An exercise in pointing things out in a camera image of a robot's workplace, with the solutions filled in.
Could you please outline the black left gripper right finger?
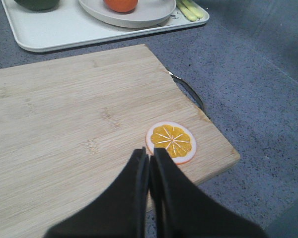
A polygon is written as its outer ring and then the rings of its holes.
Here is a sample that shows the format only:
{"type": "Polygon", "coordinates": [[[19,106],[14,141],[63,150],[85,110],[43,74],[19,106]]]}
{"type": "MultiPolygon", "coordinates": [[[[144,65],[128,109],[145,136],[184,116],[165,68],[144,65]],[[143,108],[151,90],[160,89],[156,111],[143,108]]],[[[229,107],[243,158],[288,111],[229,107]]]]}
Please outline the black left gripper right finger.
{"type": "Polygon", "coordinates": [[[176,166],[167,151],[150,158],[150,194],[159,238],[265,238],[255,223],[205,195],[176,166]]]}

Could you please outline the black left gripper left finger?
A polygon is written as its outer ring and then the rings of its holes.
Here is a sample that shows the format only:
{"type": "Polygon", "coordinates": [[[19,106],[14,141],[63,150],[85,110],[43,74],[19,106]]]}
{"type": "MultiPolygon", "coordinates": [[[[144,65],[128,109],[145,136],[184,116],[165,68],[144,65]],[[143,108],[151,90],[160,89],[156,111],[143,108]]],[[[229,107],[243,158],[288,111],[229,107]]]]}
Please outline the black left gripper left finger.
{"type": "Polygon", "coordinates": [[[86,207],[52,226],[46,238],[143,238],[149,190],[149,156],[133,151],[110,186],[86,207]]]}

